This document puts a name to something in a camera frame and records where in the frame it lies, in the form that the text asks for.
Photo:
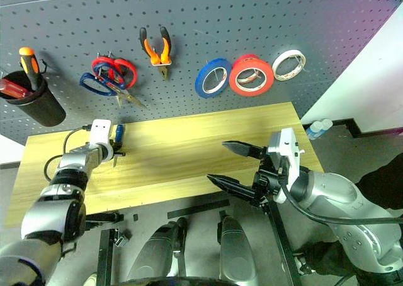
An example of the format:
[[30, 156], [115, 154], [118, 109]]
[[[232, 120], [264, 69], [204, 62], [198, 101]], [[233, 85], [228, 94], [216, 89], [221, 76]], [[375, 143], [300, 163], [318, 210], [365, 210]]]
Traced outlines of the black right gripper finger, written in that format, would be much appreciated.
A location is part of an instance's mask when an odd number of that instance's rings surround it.
[[224, 141], [222, 145], [233, 152], [234, 154], [243, 156], [243, 157], [252, 157], [254, 159], [264, 159], [268, 157], [266, 151], [267, 148], [254, 146], [252, 144], [236, 141], [236, 140], [228, 140]]
[[255, 191], [240, 184], [239, 180], [219, 174], [207, 174], [207, 178], [221, 190], [247, 201], [251, 205], [256, 205]]

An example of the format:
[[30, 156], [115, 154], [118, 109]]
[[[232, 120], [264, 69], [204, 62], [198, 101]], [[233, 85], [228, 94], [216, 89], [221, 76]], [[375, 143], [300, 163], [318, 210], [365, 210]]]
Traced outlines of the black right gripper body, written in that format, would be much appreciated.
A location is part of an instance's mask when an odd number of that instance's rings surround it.
[[265, 153], [258, 153], [256, 159], [260, 160], [258, 170], [255, 172], [252, 189], [254, 197], [251, 205], [260, 207], [267, 203], [267, 195], [273, 196], [279, 194], [281, 186], [279, 179], [282, 179], [281, 161], [278, 157], [272, 160], [272, 157]]

